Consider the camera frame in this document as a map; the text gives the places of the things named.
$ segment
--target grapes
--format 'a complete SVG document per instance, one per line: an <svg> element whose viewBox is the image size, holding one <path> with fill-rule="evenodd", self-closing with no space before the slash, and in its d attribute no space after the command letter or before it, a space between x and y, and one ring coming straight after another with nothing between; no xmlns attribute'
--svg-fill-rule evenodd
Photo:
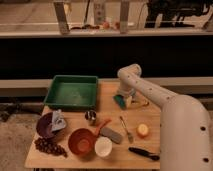
<svg viewBox="0 0 213 171"><path fill-rule="evenodd" d="M60 145L54 143L51 139L39 137L37 140L35 140L34 143L36 149L41 152L53 154L55 156L63 155L64 157L67 157L67 152L65 151L65 149Z"/></svg>

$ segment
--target fork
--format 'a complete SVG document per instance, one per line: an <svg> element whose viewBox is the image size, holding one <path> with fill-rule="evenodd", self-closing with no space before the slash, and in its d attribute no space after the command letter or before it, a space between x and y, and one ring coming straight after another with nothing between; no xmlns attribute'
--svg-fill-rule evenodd
<svg viewBox="0 0 213 171"><path fill-rule="evenodd" d="M123 117L120 116L119 118L120 118L120 120L121 120L121 124L122 124L124 130L126 131L126 134L127 134L127 137L128 137L129 142L130 142L130 143L133 143L133 140L134 140L134 139L133 139L133 136L132 136L132 134L127 130L127 127L126 127L126 124L125 124L125 122L124 122Z"/></svg>

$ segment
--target wooden table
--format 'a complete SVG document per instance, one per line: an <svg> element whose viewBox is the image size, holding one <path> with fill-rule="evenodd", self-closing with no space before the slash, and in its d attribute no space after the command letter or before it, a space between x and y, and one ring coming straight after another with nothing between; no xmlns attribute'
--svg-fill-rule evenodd
<svg viewBox="0 0 213 171"><path fill-rule="evenodd" d="M53 156L41 153L35 149L34 140L38 138L36 133L31 144L25 167L27 168L78 168L78 169L159 169L159 161L139 156L128 151L128 147L139 147L150 152L159 153L160 151L160 109L150 102L148 106L132 106L126 110L121 110L115 103L113 96L116 94L118 82L100 82L97 97L97 116L99 120L111 118L108 127L116 130L123 136L121 144L113 143L113 150L110 157L103 159L95 155L95 152L88 157L79 158L72 154L68 148L68 138L71 133L78 128L88 128L95 131L95 127L89 126L84 119L84 112L62 112L67 127L57 134L58 144L65 148L68 157ZM144 97L136 93L141 101ZM43 114L51 110L46 106ZM123 116L127 128L134 136L134 143L128 142L126 133L121 125L119 116ZM136 128L140 123L145 123L150 128L150 134L141 139Z"/></svg>

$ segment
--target knife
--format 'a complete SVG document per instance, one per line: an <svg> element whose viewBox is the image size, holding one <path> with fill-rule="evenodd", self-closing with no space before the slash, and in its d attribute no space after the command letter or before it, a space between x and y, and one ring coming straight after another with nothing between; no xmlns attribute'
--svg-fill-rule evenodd
<svg viewBox="0 0 213 171"><path fill-rule="evenodd" d="M141 148L129 147L129 151L136 153L136 154L139 154L139 155L144 156L144 157L148 157L148 158L150 158L154 161L157 161L157 160L160 159L159 155L156 155L154 153L150 153L149 151L141 149Z"/></svg>

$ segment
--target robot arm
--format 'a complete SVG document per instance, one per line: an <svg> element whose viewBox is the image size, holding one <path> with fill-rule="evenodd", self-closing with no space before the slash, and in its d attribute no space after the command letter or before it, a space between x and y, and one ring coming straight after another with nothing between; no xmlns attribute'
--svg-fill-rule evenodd
<svg viewBox="0 0 213 171"><path fill-rule="evenodd" d="M137 90L161 108L161 171L212 171L208 111L195 98L140 78L137 64L118 71L118 93Z"/></svg>

